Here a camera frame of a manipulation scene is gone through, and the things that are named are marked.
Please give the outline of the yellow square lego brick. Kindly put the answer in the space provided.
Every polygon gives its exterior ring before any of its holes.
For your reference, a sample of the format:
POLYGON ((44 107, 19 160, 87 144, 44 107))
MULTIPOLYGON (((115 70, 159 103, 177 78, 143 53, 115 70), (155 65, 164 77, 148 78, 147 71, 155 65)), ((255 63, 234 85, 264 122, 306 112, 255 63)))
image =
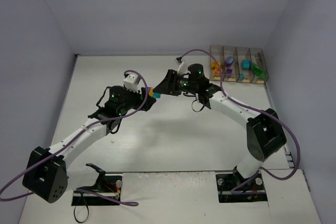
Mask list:
POLYGON ((216 63, 217 63, 217 62, 214 62, 214 61, 211 62, 211 68, 212 68, 212 69, 217 68, 217 67, 216 67, 216 63))

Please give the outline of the purple long lego brick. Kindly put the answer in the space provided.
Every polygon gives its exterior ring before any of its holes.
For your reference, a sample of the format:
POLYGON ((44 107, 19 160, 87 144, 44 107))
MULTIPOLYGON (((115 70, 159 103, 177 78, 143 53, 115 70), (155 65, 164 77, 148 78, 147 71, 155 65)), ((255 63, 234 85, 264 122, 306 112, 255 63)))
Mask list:
POLYGON ((231 69, 231 68, 227 68, 227 70, 226 70, 226 74, 227 74, 227 75, 231 75, 231 74, 232 74, 232 69, 231 69))

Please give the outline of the purple oval paw lego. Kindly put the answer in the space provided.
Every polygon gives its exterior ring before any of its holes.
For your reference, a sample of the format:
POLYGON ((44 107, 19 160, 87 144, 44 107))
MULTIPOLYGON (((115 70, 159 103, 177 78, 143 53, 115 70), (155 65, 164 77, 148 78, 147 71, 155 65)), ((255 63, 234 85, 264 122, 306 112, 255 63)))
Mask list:
POLYGON ((233 62, 234 62, 234 57, 228 56, 227 58, 225 58, 224 65, 226 68, 230 68, 233 62))

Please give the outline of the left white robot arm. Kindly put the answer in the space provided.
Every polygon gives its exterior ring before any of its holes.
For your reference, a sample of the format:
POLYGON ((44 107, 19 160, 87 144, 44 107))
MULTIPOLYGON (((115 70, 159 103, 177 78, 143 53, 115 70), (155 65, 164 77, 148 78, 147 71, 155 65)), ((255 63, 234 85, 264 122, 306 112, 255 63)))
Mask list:
POLYGON ((151 88, 131 91, 112 86, 106 87, 104 94, 109 95, 107 101, 88 116, 83 126, 59 143, 31 152, 22 182, 25 188, 48 203, 56 202, 70 188, 67 170, 73 161, 94 142, 115 134, 130 110, 148 111, 156 102, 151 88))

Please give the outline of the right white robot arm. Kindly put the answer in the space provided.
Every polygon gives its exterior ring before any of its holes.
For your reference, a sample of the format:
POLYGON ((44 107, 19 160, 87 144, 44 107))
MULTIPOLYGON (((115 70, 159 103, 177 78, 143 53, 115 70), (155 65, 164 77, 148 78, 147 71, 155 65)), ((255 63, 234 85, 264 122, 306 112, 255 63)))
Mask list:
POLYGON ((204 107, 217 111, 246 130, 247 154, 234 168, 234 175, 244 181, 252 177, 262 164, 287 142, 282 126, 274 119, 240 106, 223 95, 220 86, 210 83, 204 76, 203 66, 199 63, 190 65, 189 73, 179 74, 170 69, 165 78, 154 89, 154 93, 179 96, 190 93, 204 107))

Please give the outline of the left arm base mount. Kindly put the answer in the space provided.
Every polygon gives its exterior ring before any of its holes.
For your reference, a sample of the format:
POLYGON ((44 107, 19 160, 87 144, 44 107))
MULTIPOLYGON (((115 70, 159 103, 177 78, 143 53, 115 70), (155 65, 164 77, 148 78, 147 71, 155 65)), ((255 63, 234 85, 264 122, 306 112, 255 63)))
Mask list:
MULTIPOLYGON (((86 190, 94 191, 105 197, 121 200, 122 187, 121 174, 106 174, 103 182, 99 186, 84 187, 86 190)), ((96 195, 74 191, 71 206, 119 206, 118 202, 109 201, 96 195)))

